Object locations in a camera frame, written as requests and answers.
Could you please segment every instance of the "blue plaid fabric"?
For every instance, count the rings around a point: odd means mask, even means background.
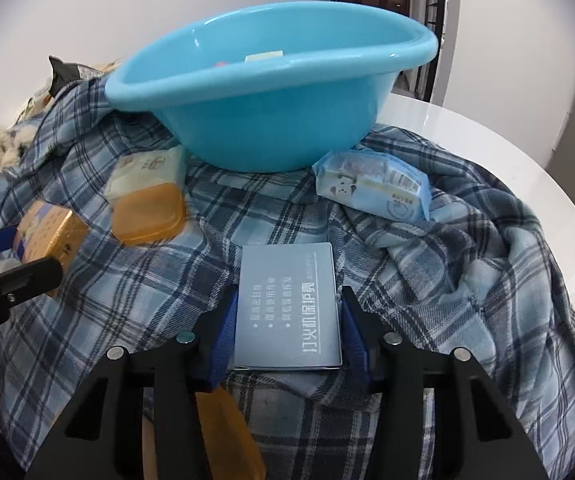
[[[329,241],[336,280],[421,348],[466,346],[516,414],[552,479],[575,463],[575,314],[533,213],[494,176],[410,132],[363,144],[429,175],[431,220],[391,222],[318,197],[308,170],[248,175],[190,161],[184,232],[129,248],[110,232],[103,189],[120,155],[170,148],[151,115],[113,110],[104,79],[68,87],[21,165],[0,177],[0,227],[42,198],[90,226],[58,296],[15,307],[0,327],[0,426],[27,468],[76,385],[112,345],[133,351],[190,329],[237,282],[241,246]],[[362,478],[378,418],[347,367],[233,372],[268,479]],[[421,476],[433,452],[426,398]]]

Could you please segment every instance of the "yellow box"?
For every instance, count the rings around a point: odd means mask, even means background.
[[[51,256],[65,274],[88,231],[71,209],[37,200],[21,220],[12,248],[23,263]],[[54,298],[56,290],[48,295]]]

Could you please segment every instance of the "orange container lid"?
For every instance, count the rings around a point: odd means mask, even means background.
[[[266,468],[258,446],[232,396],[219,386],[196,394],[201,433],[214,480],[264,480]],[[144,479],[156,480],[154,424],[143,420]]]
[[[129,246],[174,238],[183,231],[185,215],[176,184],[160,184],[119,199],[112,214],[112,233]]]

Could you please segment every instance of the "packaged tissue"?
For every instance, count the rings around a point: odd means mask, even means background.
[[[389,220],[429,219],[429,181],[394,155],[372,150],[328,153],[313,167],[316,192]]]

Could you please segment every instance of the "metal bolt head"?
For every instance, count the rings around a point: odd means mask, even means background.
[[[454,351],[454,357],[456,357],[459,361],[467,363],[472,357],[472,354],[467,348],[457,348]]]
[[[197,337],[194,335],[194,332],[190,332],[189,330],[184,330],[176,335],[177,342],[182,345],[190,344],[196,338]]]
[[[125,351],[120,346],[113,346],[108,350],[106,355],[108,356],[108,359],[116,361],[117,359],[121,359],[124,353]]]
[[[388,343],[388,345],[397,346],[403,342],[401,334],[396,332],[388,332],[383,336],[383,341]]]

